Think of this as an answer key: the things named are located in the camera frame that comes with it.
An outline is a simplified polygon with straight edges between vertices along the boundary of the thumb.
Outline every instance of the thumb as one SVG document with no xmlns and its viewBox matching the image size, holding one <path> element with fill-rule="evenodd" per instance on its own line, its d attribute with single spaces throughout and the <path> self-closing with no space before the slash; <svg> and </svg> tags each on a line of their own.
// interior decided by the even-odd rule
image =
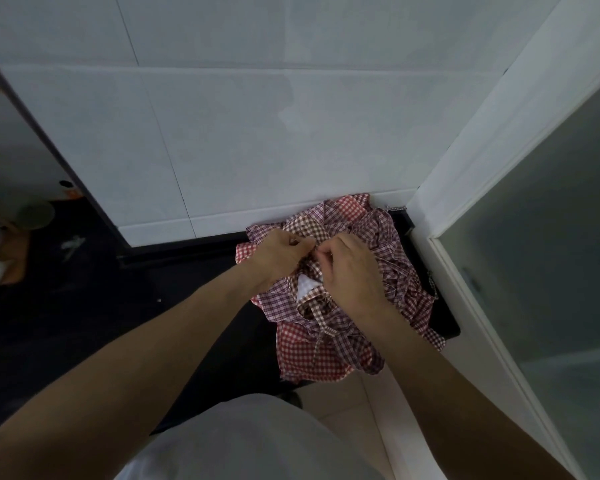
<svg viewBox="0 0 600 480">
<path fill-rule="evenodd" d="M 307 256 L 311 252 L 311 250 L 315 247 L 315 238 L 314 237 L 305 237 L 301 239 L 295 246 L 292 247 L 295 254 L 298 257 L 298 260 Z"/>
<path fill-rule="evenodd" d="M 333 263 L 331 263 L 331 258 L 329 258 L 327 253 L 318 250 L 313 255 L 318 259 L 318 263 L 320 263 L 324 284 L 328 285 L 333 279 Z"/>
</svg>

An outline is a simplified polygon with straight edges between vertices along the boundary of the person's left arm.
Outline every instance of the person's left arm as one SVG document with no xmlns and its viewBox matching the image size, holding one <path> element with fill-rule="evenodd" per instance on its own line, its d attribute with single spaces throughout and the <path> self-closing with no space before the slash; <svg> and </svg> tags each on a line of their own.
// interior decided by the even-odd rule
<svg viewBox="0 0 600 480">
<path fill-rule="evenodd" d="M 115 476 L 240 308 L 314 245 L 273 230 L 254 256 L 43 389 L 0 427 L 0 479 Z"/>
</svg>

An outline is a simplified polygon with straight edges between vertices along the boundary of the beige floor tile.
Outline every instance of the beige floor tile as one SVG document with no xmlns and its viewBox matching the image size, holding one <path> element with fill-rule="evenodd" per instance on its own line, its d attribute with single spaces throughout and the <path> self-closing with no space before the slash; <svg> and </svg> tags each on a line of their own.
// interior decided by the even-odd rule
<svg viewBox="0 0 600 480">
<path fill-rule="evenodd" d="M 321 423 L 353 448 L 387 480 L 395 480 L 380 431 L 368 403 L 324 417 Z"/>
<path fill-rule="evenodd" d="M 315 418 L 351 409 L 367 402 L 367 393 L 357 373 L 339 382 L 317 382 L 296 389 L 303 402 L 303 409 Z"/>
</svg>

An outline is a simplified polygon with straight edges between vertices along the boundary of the person's right arm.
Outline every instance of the person's right arm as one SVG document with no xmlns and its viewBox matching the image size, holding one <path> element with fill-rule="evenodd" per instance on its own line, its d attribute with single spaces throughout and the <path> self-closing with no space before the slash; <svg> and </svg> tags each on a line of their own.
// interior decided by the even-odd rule
<svg viewBox="0 0 600 480">
<path fill-rule="evenodd" d="M 386 300 L 376 259 L 364 242 L 338 234 L 315 254 L 326 290 L 389 364 L 449 480 L 573 480 Z"/>
</svg>

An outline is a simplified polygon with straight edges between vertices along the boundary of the forearm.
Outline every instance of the forearm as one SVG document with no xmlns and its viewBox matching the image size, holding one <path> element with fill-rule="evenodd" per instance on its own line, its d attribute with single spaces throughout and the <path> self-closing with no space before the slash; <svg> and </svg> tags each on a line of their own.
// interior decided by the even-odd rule
<svg viewBox="0 0 600 480">
<path fill-rule="evenodd" d="M 234 266 L 46 387 L 0 427 L 0 477 L 115 475 L 265 286 L 248 261 Z"/>
<path fill-rule="evenodd" d="M 449 480 L 573 480 L 412 330 L 394 307 L 387 303 L 373 316 L 356 324 L 385 357 Z"/>
</svg>

